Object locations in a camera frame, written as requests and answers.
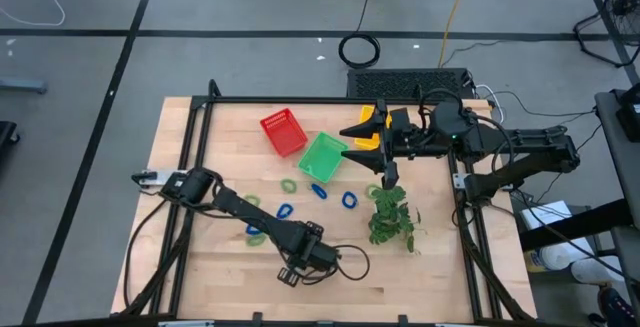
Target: plastic basket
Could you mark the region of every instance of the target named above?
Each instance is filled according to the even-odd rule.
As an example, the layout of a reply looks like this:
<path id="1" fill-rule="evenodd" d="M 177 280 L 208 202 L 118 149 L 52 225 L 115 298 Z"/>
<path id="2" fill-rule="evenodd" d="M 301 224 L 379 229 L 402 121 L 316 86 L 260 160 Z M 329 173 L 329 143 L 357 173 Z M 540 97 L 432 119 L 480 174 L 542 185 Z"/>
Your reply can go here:
<path id="1" fill-rule="evenodd" d="M 288 108 L 261 120 L 260 125 L 281 157 L 292 154 L 307 143 L 307 135 Z"/>
<path id="2" fill-rule="evenodd" d="M 346 144 L 320 132 L 298 162 L 298 168 L 311 177 L 327 183 L 342 161 L 340 152 L 347 149 L 349 147 Z"/>
<path id="3" fill-rule="evenodd" d="M 373 114 L 373 106 L 362 106 L 360 110 L 360 123 L 368 120 Z M 387 115 L 387 127 L 391 126 L 391 114 Z M 380 136 L 377 133 L 371 138 L 356 138 L 356 147 L 360 149 L 372 150 L 378 148 L 380 145 Z"/>

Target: red basket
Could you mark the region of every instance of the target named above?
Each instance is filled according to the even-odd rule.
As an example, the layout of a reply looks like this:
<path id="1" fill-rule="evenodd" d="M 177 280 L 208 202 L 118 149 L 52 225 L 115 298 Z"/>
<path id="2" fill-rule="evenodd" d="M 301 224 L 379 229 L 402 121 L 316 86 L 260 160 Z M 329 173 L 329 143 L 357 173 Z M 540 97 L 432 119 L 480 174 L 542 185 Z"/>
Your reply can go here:
<path id="1" fill-rule="evenodd" d="M 260 125 L 281 157 L 290 155 L 307 143 L 307 135 L 288 108 L 261 120 Z"/>

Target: green ring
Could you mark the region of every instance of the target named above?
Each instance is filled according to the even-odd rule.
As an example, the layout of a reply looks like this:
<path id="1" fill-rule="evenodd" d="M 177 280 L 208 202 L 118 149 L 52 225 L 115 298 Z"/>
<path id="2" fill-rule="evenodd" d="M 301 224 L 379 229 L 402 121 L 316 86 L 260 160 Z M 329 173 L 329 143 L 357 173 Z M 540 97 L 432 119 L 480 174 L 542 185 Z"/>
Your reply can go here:
<path id="1" fill-rule="evenodd" d="M 260 206 L 260 198 L 256 195 L 246 195 L 244 196 L 244 199 L 256 207 Z"/>
<path id="2" fill-rule="evenodd" d="M 282 187 L 282 190 L 285 193 L 289 193 L 289 194 L 296 193 L 296 191 L 298 190 L 298 185 L 296 184 L 296 182 L 289 178 L 285 178 L 282 181 L 280 181 L 280 187 Z"/>
<path id="3" fill-rule="evenodd" d="M 373 192 L 376 189 L 380 189 L 380 187 L 378 187 L 377 185 L 374 185 L 374 184 L 370 184 L 370 185 L 367 186 L 367 189 L 364 190 L 364 195 L 367 196 L 368 199 L 376 199 L 371 194 L 371 192 Z"/>
<path id="4" fill-rule="evenodd" d="M 267 235 L 264 233 L 260 233 L 259 235 L 251 236 L 247 238 L 247 246 L 249 247 L 257 247 L 266 241 Z"/>

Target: green basket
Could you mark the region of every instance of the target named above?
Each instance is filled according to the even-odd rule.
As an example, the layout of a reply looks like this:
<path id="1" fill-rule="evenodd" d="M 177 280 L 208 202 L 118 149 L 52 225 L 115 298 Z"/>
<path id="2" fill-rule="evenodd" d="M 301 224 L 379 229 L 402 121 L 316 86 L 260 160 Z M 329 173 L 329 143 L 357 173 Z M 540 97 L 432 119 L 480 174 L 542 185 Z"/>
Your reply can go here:
<path id="1" fill-rule="evenodd" d="M 340 152 L 347 149 L 349 147 L 346 144 L 320 132 L 298 162 L 298 168 L 311 177 L 327 183 L 342 161 Z"/>

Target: gray floor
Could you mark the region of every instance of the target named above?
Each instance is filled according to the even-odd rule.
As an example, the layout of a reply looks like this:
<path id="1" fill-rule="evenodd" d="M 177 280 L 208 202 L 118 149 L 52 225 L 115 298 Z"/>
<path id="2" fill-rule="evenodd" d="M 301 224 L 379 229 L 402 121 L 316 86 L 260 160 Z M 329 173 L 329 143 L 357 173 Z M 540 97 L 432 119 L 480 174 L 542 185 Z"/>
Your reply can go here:
<path id="1" fill-rule="evenodd" d="M 64 28 L 126 29 L 139 0 L 60 0 Z M 370 0 L 363 29 L 442 31 L 453 0 Z M 363 0 L 151 0 L 144 29 L 350 30 Z M 49 0 L 0 0 L 23 19 L 56 20 Z M 592 0 L 462 0 L 453 31 L 569 32 L 595 12 Z M 0 16 L 0 28 L 21 28 Z M 602 23 L 589 32 L 605 32 Z M 46 79 L 50 92 L 0 92 L 0 120 L 23 135 L 0 176 L 0 325 L 19 323 L 64 209 L 105 96 L 123 38 L 5 37 L 0 75 Z M 146 165 L 162 99 L 202 94 L 215 78 L 225 95 L 344 96 L 347 68 L 339 40 L 316 38 L 138 38 L 102 137 L 74 224 L 39 321 L 106 316 L 120 273 L 137 191 L 129 175 Z M 472 44 L 451 40 L 448 51 Z M 439 40 L 383 39 L 378 68 L 435 67 Z M 616 56 L 610 42 L 590 43 Z M 369 47 L 354 42 L 362 59 Z M 460 53 L 450 67 L 467 67 L 477 83 L 510 90 L 540 112 L 586 111 L 593 94 L 627 88 L 625 72 L 579 51 L 575 42 L 509 42 Z M 543 127 L 563 119 L 532 117 L 501 95 L 506 127 Z M 593 116 L 571 124 L 577 143 L 598 125 Z M 598 133 L 582 165 L 562 176 L 549 200 L 597 206 L 621 196 L 606 142 Z M 539 195 L 551 174 L 531 178 Z M 541 317 L 583 324 L 595 312 L 593 288 L 535 282 Z"/>

